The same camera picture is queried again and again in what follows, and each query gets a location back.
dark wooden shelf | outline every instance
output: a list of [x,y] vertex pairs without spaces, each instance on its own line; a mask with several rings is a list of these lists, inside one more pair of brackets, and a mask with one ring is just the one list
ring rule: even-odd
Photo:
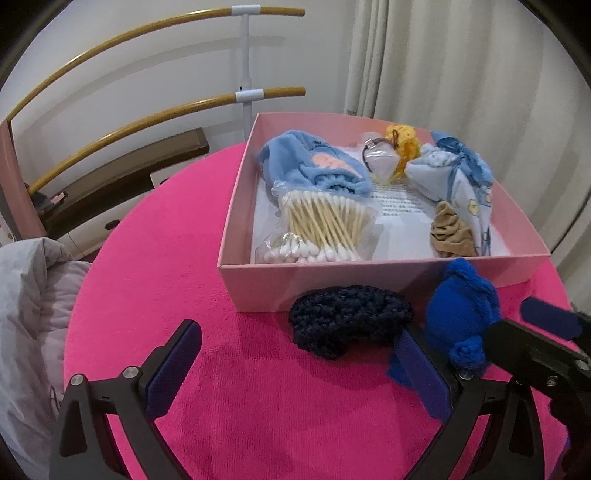
[[62,204],[41,216],[47,236],[58,239],[120,203],[154,188],[150,174],[209,153],[201,128],[139,148],[93,170],[63,190]]

blue ribbon bow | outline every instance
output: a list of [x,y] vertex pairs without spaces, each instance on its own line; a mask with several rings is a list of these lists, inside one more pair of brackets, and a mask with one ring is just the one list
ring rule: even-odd
[[442,150],[457,155],[459,168],[464,172],[470,183],[478,187],[492,187],[492,172],[479,154],[465,146],[457,138],[442,132],[431,132],[435,144]]

blue fleece cloth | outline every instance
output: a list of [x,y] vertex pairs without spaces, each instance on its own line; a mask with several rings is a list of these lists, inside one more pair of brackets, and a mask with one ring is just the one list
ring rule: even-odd
[[[451,261],[444,280],[427,305],[423,332],[433,348],[443,352],[452,365],[480,373],[486,367],[482,334],[501,319],[499,297],[491,282],[479,277],[464,258]],[[398,358],[390,359],[388,375],[412,387]]]
[[258,155],[268,185],[284,181],[294,187],[348,192],[368,197],[372,183],[365,166],[325,140],[290,130],[269,140]]

wooden bar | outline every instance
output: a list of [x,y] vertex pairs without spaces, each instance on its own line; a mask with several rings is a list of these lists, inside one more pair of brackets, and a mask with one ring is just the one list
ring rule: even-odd
[[[274,87],[264,89],[264,94],[264,98],[303,96],[306,94],[306,89],[304,87]],[[162,110],[159,113],[145,116],[139,120],[136,120],[135,122],[131,122],[130,124],[118,128],[110,134],[99,138],[98,140],[81,148],[77,152],[74,152],[72,155],[59,162],[55,167],[53,167],[28,188],[29,195],[39,191],[41,188],[55,179],[60,173],[63,173],[71,166],[76,165],[79,161],[84,160],[86,157],[99,151],[101,148],[115,143],[117,140],[121,140],[122,138],[128,137],[141,130],[153,127],[154,125],[161,124],[162,122],[177,118],[179,116],[201,112],[203,110],[208,110],[218,106],[230,105],[232,103],[236,103],[236,93],[226,93],[224,95],[198,100],[197,102],[184,103],[179,106]]]
[[[286,15],[289,17],[302,17],[306,13],[306,10],[302,8],[289,8],[289,7],[261,7],[261,15]],[[197,20],[205,20],[208,18],[219,18],[219,17],[231,17],[232,16],[232,8],[225,7],[225,8],[210,8],[207,10],[199,10],[196,12],[191,12],[183,15],[178,15],[176,17],[165,18],[163,20],[158,20],[156,22],[152,22],[149,24],[142,25],[141,27],[134,28],[133,30],[128,30],[127,32],[122,33],[121,35],[117,35],[116,37],[110,38],[109,40],[104,41],[103,43],[97,45],[96,47],[91,48],[88,51],[78,55],[77,57],[71,59],[68,63],[66,63],[63,67],[56,70],[54,73],[49,75],[45,80],[43,80],[39,85],[37,85],[31,92],[27,94],[27,96],[22,99],[14,109],[8,114],[7,120],[8,122],[12,121],[12,119],[23,109],[25,108],[37,95],[39,95],[43,90],[49,87],[52,83],[54,83],[59,78],[63,77],[66,73],[76,68],[78,65],[86,62],[86,60],[90,60],[93,57],[96,57],[99,53],[104,52],[105,50],[109,50],[117,45],[120,45],[128,40],[133,38],[140,37],[142,35],[146,35],[150,32],[154,32],[157,30],[162,30],[163,28],[172,27],[174,25],[181,25],[184,23],[195,22]]]

pink fabric patch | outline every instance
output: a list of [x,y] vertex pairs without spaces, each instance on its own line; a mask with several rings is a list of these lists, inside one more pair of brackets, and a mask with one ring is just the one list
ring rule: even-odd
[[357,173],[353,167],[347,165],[347,163],[340,158],[333,157],[332,155],[328,155],[326,153],[316,153],[312,155],[312,163],[320,168],[344,168],[345,170],[354,173],[359,178],[361,178],[361,175],[359,175],[359,173]]
[[[400,480],[440,423],[386,376],[391,349],[320,359],[292,343],[285,313],[237,313],[226,293],[216,260],[243,151],[236,145],[187,167],[113,231],[78,295],[64,378],[115,377],[194,319],[202,351],[156,422],[193,479]],[[550,260],[530,282],[499,291],[503,314],[518,319],[529,295],[569,306]],[[509,377],[495,367],[487,376]],[[550,473],[566,430],[548,398],[534,394]],[[111,425],[131,476],[144,479],[118,419]],[[452,478],[468,468],[482,431],[483,421]]]

